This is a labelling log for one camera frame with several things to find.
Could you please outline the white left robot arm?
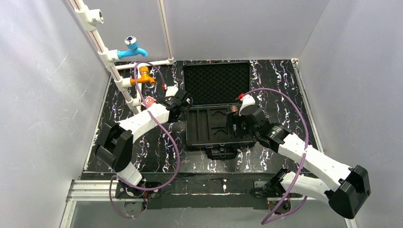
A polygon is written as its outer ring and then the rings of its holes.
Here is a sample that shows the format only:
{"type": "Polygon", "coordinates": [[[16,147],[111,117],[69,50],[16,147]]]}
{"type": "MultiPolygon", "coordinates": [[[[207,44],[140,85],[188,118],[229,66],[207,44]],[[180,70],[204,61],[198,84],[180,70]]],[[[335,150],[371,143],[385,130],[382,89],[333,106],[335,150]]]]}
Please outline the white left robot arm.
{"type": "Polygon", "coordinates": [[[167,133],[164,123],[174,123],[192,105],[191,95],[177,87],[167,88],[164,97],[144,102],[146,109],[133,117],[102,125],[93,149],[95,156],[112,169],[127,186],[146,191],[141,187],[141,173],[131,162],[133,144],[155,127],[167,133]]]}

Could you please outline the brown poker chip stack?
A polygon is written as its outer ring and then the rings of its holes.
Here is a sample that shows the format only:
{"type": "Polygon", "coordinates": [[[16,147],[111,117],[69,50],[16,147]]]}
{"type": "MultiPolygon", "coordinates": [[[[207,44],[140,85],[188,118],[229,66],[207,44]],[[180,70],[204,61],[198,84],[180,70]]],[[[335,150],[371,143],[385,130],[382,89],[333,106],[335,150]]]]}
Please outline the brown poker chip stack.
{"type": "Polygon", "coordinates": [[[237,113],[238,111],[239,111],[239,108],[235,105],[233,105],[229,108],[230,113],[237,113]]]}

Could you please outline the red playing card deck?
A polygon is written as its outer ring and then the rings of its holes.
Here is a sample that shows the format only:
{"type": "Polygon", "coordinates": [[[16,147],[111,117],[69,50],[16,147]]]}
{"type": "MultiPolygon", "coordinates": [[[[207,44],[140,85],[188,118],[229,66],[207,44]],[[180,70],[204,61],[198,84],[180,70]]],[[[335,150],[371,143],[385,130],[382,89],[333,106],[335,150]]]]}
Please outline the red playing card deck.
{"type": "Polygon", "coordinates": [[[154,103],[156,102],[156,99],[151,97],[151,96],[147,96],[146,98],[144,98],[141,101],[141,105],[144,109],[148,109],[149,107],[151,107],[154,103]]]}

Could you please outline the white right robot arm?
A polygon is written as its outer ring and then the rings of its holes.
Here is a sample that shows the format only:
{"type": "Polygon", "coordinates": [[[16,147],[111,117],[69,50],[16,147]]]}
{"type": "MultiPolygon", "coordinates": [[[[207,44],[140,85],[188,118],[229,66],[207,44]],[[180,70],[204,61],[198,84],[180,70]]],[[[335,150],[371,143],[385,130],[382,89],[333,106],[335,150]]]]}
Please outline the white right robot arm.
{"type": "Polygon", "coordinates": [[[231,113],[228,126],[236,136],[251,136],[260,145],[294,161],[305,158],[304,168],[315,177],[297,175],[281,169],[266,189],[278,196],[289,187],[292,192],[328,203],[330,208],[346,219],[353,219],[371,194],[368,171],[357,165],[354,168],[324,155],[280,123],[270,122],[261,108],[248,105],[231,113]]]}

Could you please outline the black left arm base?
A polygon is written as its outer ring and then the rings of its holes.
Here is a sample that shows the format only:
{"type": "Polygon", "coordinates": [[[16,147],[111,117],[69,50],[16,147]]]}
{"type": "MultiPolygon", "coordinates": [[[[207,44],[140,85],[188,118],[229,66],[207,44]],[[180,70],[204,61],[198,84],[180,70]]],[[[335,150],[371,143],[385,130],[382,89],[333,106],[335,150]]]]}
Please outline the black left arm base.
{"type": "Polygon", "coordinates": [[[161,189],[155,189],[152,191],[140,190],[127,185],[121,180],[117,180],[117,186],[113,195],[112,184],[113,183],[111,182],[109,188],[109,200],[114,210],[124,218],[135,219],[138,216],[144,214],[144,212],[149,209],[148,204],[151,202],[151,200],[160,199],[162,196],[161,189]],[[118,199],[124,201],[123,211],[119,210],[117,208],[117,205],[115,204],[114,200],[118,199]],[[128,211],[127,207],[129,207],[130,209],[135,204],[139,204],[140,211],[139,212],[128,211]]]}

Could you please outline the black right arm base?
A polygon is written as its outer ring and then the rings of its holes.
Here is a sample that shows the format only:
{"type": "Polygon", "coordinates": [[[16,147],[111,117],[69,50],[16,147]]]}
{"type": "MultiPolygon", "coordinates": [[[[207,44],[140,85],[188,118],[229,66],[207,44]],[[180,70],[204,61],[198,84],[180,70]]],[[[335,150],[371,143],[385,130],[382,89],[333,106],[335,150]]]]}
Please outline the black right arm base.
{"type": "MultiPolygon", "coordinates": [[[[280,182],[288,173],[290,173],[290,170],[283,168],[268,181],[258,180],[253,182],[253,188],[250,193],[256,198],[281,198],[286,192],[286,189],[281,186],[280,182]]],[[[275,211],[275,214],[281,215],[290,211],[290,196],[291,194],[289,193],[280,207],[275,211]]]]}

